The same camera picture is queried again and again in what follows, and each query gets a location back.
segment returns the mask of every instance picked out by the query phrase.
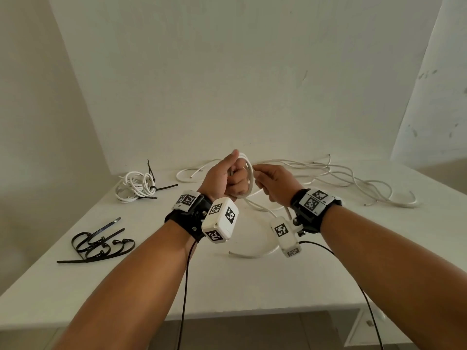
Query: tiled floor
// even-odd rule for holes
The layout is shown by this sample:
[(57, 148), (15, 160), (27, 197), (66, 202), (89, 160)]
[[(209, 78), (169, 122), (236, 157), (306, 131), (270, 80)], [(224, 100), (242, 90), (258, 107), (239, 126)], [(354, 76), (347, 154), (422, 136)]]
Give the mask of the tiled floor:
[[(149, 350), (175, 350), (179, 321), (164, 322)], [(2, 350), (51, 350), (62, 329), (0, 332)], [(186, 320), (183, 350), (343, 350), (328, 312)], [(358, 346), (347, 350), (378, 350)], [(386, 345), (385, 350), (399, 350)]]

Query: person's right hand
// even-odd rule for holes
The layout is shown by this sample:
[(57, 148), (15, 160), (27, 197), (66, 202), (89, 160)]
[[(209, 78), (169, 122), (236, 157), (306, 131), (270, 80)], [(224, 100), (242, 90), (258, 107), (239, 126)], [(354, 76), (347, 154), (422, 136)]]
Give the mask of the person's right hand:
[(269, 200), (290, 207), (290, 200), (303, 186), (295, 179), (293, 174), (283, 166), (254, 165), (256, 185), (269, 195)]

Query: person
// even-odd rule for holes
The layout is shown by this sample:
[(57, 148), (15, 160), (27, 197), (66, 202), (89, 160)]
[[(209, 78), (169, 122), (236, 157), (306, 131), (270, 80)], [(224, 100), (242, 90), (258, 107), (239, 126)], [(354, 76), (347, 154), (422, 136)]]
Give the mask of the person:
[[(234, 150), (209, 170), (199, 192), (211, 201), (248, 190), (245, 161)], [(282, 166), (254, 166), (256, 185), (289, 206), (303, 187)], [(467, 345), (467, 274), (416, 243), (333, 205), (321, 234), (372, 301), (420, 348)], [(145, 349), (166, 318), (194, 239), (167, 221), (89, 296), (55, 350)]]

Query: forearm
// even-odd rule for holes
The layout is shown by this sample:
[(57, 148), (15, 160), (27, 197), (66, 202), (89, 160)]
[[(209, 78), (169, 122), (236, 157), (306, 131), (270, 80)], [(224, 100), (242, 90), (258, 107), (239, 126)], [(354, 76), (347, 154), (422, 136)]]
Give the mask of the forearm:
[(321, 234), (380, 309), (421, 349), (467, 343), (467, 274), (427, 249), (333, 206)]
[(55, 350), (144, 349), (172, 305), (193, 242), (168, 221), (102, 281)]

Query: left arm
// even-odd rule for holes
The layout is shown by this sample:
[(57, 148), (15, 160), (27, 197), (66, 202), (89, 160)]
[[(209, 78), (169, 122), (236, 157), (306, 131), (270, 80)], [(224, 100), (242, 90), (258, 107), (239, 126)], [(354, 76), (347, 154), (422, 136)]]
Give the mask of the left arm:
[[(248, 190), (245, 161), (234, 150), (214, 166), (199, 192), (211, 201)], [(237, 172), (227, 175), (233, 168)], [(195, 242), (172, 220), (118, 264), (81, 306), (54, 350), (144, 349), (164, 321)]]

